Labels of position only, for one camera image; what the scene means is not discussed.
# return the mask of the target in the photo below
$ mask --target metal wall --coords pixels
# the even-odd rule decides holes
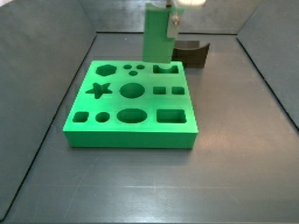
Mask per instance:
[[[299,127],[299,1],[266,0],[238,39]]]
[[[98,32],[143,32],[146,3],[165,0],[81,0]],[[182,32],[237,34],[262,0],[207,0],[202,10],[187,10]]]
[[[0,8],[0,220],[94,38],[78,0]]]

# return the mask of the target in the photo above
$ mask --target hexagonal hole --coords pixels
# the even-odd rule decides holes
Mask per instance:
[[[110,76],[111,74],[115,74],[118,71],[118,68],[111,65],[105,65],[98,67],[97,74],[102,76]]]

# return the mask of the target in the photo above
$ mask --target shape sorter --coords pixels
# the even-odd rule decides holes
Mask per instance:
[[[193,148],[182,62],[93,61],[63,132],[72,147]]]

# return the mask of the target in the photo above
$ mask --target star-shaped hole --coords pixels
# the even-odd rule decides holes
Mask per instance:
[[[99,99],[102,95],[113,94],[113,91],[109,89],[111,83],[106,83],[105,85],[101,85],[98,83],[93,84],[93,89],[89,90],[86,93],[87,94],[94,94],[95,99]]]

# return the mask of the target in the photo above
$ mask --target gray enclosure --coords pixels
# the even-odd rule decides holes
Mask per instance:
[[[266,0],[238,39],[299,127],[299,1]]]
[[[238,33],[261,1],[209,0],[182,28]],[[14,0],[0,8],[0,220],[34,161],[4,223],[299,223],[299,134],[277,102],[299,117],[298,0],[265,0],[238,35],[277,96],[237,35],[183,34],[211,43],[205,69],[186,69],[194,149],[70,147],[62,127],[90,62],[143,55],[143,34],[99,33],[93,44],[93,25],[142,32],[146,2],[165,4]]]
[[[0,32],[2,220],[95,32],[76,0],[12,1]]]
[[[81,0],[98,32],[143,32],[146,3],[165,0]],[[187,10],[182,32],[237,34],[262,0],[209,0],[202,10]]]

